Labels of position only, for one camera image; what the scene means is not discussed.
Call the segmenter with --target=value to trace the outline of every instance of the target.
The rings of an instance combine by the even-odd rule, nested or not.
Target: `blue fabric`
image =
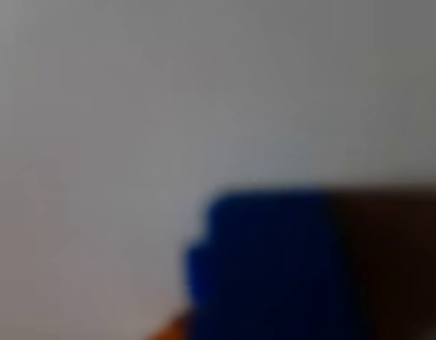
[[[355,340],[362,323],[321,193],[219,199],[188,254],[190,340]]]

